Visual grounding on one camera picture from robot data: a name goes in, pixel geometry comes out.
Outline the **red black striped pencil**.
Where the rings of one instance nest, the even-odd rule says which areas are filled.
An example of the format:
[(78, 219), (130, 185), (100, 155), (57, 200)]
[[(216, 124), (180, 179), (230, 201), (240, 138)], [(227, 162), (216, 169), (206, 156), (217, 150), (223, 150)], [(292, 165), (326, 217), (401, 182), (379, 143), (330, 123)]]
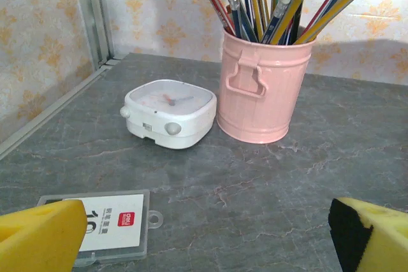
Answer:
[(226, 32), (230, 35), (235, 35), (235, 28), (231, 19), (229, 18), (225, 7), (223, 6), (221, 0), (210, 0), (214, 10), (216, 11), (223, 27)]

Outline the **aluminium frame post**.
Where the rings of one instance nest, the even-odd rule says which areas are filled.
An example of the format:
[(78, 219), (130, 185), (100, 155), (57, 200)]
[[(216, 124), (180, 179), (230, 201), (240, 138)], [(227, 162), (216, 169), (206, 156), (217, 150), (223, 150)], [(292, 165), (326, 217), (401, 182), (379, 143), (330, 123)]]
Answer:
[(113, 47), (112, 28), (106, 0), (78, 0), (87, 33), (87, 41), (95, 68), (110, 68), (123, 56)]

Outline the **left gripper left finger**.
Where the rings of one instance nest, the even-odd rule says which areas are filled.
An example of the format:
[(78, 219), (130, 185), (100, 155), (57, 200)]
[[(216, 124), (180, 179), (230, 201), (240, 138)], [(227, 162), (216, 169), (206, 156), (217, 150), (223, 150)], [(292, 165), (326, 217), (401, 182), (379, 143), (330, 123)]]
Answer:
[(0, 216), (0, 272), (71, 272), (87, 229), (80, 200)]

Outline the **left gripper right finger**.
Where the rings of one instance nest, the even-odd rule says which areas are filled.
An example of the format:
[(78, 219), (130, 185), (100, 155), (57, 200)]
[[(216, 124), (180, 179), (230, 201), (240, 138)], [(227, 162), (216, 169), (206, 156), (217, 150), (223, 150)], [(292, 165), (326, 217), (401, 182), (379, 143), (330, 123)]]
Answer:
[(408, 213), (339, 197), (328, 223), (342, 272), (408, 272)]

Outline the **pink metal pencil bucket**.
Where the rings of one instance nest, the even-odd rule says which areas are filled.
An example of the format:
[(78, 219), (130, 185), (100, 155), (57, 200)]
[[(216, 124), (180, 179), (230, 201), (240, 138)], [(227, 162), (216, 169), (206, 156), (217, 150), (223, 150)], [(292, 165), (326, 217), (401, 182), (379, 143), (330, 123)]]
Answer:
[(285, 137), (312, 47), (251, 43), (224, 33), (218, 126), (246, 143)]

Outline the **yellow blue pencil with eraser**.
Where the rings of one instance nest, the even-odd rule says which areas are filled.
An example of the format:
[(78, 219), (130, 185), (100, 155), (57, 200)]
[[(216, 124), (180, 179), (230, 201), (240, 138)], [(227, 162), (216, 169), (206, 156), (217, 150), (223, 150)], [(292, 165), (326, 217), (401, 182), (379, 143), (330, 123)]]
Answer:
[(283, 17), (290, 2), (291, 0), (279, 0), (278, 1), (277, 6), (272, 12), (272, 17), (266, 28), (266, 31), (261, 39), (262, 44), (269, 44), (271, 42), (273, 32), (275, 28), (277, 27), (280, 19)]

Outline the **aluminium side rail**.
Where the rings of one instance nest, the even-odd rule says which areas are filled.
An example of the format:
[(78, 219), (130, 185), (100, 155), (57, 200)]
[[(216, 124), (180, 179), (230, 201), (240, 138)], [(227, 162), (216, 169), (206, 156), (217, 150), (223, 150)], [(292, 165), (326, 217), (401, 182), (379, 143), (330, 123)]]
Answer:
[(80, 82), (72, 90), (51, 104), (24, 127), (13, 133), (7, 140), (0, 143), (0, 161), (4, 159), (12, 150), (17, 148), (23, 141), (30, 137), (35, 131), (46, 124), (53, 116), (60, 112), (85, 89), (89, 88), (94, 82), (99, 80), (105, 71), (108, 71), (120, 61), (121, 59), (109, 59), (96, 72), (93, 72), (84, 81)]

